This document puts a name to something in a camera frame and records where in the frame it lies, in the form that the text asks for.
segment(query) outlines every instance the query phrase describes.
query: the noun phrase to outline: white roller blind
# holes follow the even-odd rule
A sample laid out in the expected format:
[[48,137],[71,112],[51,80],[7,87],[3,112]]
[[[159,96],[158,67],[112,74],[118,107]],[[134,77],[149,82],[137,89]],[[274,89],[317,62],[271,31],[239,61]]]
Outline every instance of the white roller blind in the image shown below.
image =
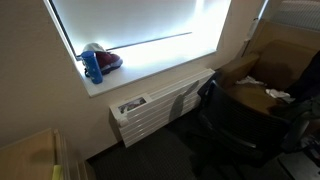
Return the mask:
[[51,4],[79,55],[91,42],[110,49],[192,32],[197,0],[52,0]]
[[271,21],[320,31],[320,0],[284,0]]

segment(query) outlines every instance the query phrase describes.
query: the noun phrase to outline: window sill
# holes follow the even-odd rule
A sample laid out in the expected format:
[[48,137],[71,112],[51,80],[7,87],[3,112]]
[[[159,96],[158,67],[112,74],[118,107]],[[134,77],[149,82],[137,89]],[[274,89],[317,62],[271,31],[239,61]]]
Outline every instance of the window sill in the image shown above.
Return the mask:
[[215,52],[214,48],[210,48],[214,47],[212,44],[203,42],[206,41],[194,35],[185,35],[114,50],[112,52],[123,59],[123,64],[104,75],[103,82],[97,85],[84,76],[82,62],[75,61],[75,65],[89,96],[94,97]]

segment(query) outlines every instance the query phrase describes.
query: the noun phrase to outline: white radiator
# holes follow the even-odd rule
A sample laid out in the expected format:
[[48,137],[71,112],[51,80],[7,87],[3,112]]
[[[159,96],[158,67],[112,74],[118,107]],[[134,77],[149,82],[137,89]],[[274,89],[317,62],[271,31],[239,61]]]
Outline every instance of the white radiator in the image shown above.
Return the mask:
[[198,89],[213,75],[206,69],[152,93],[110,107],[126,147],[194,109]]

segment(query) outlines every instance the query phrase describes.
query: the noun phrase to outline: floor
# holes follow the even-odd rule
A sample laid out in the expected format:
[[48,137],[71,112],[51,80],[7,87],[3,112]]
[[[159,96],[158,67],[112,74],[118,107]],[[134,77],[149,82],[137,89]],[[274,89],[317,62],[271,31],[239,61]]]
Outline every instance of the floor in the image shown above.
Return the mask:
[[[125,148],[123,143],[90,158],[97,180],[219,180],[241,179],[229,160],[228,151],[186,132],[199,131],[197,115],[191,111],[147,138]],[[199,173],[194,167],[199,159],[208,158]],[[261,168],[241,164],[248,180],[292,179],[273,159]]]

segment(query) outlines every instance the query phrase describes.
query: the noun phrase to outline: blue water bottle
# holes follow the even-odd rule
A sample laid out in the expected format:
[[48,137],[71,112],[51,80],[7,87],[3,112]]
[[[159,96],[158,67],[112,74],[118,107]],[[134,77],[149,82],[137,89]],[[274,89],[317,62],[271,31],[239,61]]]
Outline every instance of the blue water bottle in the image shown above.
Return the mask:
[[83,58],[91,81],[94,84],[101,83],[103,78],[94,51],[85,51],[81,54],[81,57]]

